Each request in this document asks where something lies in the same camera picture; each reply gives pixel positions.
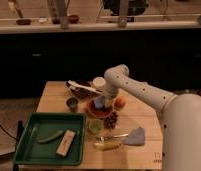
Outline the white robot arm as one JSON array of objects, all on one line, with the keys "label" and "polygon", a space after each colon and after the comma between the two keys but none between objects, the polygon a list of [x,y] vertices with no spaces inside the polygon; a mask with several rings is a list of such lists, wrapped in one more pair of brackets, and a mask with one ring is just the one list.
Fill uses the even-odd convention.
[{"label": "white robot arm", "polygon": [[121,64],[104,73],[105,96],[114,99],[123,89],[162,116],[162,171],[201,171],[201,97],[177,95],[129,77]]}]

